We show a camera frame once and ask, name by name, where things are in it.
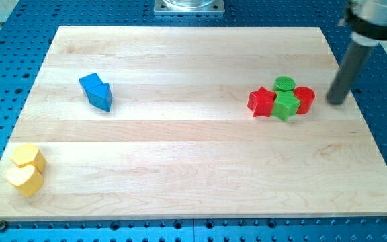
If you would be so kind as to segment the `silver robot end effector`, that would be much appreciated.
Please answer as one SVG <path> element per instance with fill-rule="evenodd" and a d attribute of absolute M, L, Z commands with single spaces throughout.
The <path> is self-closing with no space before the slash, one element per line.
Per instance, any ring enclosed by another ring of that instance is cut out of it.
<path fill-rule="evenodd" d="M 348 0 L 339 25 L 350 27 L 358 45 L 375 47 L 387 41 L 387 0 Z"/>

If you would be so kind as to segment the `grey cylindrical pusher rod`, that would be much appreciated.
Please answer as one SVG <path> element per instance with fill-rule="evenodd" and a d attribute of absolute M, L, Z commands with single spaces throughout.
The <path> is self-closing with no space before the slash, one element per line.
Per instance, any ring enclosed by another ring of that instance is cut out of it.
<path fill-rule="evenodd" d="M 360 44 L 355 40 L 351 41 L 327 92 L 326 99 L 330 104 L 340 105 L 345 101 L 375 47 L 375 42 Z"/>

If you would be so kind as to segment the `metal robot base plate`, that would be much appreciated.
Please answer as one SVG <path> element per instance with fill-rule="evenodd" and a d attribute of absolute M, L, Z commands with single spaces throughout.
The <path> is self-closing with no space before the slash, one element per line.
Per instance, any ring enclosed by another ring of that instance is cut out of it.
<path fill-rule="evenodd" d="M 153 11 L 158 15 L 225 12 L 224 0 L 154 0 Z"/>

